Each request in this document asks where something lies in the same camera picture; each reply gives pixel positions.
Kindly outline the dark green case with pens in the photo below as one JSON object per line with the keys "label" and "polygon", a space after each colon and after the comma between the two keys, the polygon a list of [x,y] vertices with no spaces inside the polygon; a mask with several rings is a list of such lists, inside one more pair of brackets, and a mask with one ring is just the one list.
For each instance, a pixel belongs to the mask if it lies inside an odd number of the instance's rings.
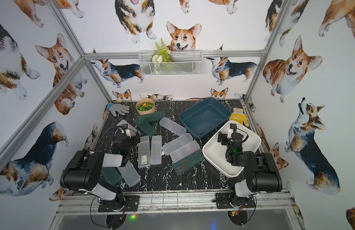
{"label": "dark green case with pens", "polygon": [[177,175],[180,175],[185,171],[189,170],[190,168],[194,167],[195,165],[199,164],[203,160],[204,156],[201,150],[199,149],[191,153],[190,155],[184,157],[183,159],[179,160],[178,162],[174,163],[173,169]]}

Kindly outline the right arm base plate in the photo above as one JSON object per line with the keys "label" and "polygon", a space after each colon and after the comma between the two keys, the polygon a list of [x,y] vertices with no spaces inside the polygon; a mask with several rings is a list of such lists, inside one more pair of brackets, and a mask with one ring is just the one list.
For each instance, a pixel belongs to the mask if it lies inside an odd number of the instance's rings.
{"label": "right arm base plate", "polygon": [[213,203],[218,209],[254,208],[256,206],[253,196],[238,197],[231,193],[216,193]]}

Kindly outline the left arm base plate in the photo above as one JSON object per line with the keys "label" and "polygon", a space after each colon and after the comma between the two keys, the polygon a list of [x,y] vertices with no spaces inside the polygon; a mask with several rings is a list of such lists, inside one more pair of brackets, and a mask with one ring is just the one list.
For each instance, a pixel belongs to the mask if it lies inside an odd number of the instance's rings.
{"label": "left arm base plate", "polygon": [[135,212],[138,210],[139,200],[138,195],[119,195],[114,200],[100,200],[98,212]]}

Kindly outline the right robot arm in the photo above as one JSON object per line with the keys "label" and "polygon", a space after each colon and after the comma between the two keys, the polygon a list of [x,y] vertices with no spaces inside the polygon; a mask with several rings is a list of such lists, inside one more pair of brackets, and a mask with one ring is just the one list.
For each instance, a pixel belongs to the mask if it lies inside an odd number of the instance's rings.
{"label": "right robot arm", "polygon": [[280,192],[282,179],[269,153],[256,154],[244,151],[243,144],[249,139],[248,132],[231,123],[227,133],[218,132],[217,142],[227,147],[225,159],[232,166],[244,168],[245,179],[234,186],[235,196],[250,197],[258,193]]}

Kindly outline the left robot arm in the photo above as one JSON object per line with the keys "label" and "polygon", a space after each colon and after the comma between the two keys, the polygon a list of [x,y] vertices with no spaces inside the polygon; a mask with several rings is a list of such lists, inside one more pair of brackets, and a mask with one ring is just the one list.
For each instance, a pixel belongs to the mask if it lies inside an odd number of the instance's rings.
{"label": "left robot arm", "polygon": [[140,143],[140,132],[127,124],[117,126],[110,151],[79,150],[66,166],[60,185],[72,191],[90,193],[100,200],[112,201],[120,193],[117,174],[133,187],[140,175],[130,161],[133,145]]}

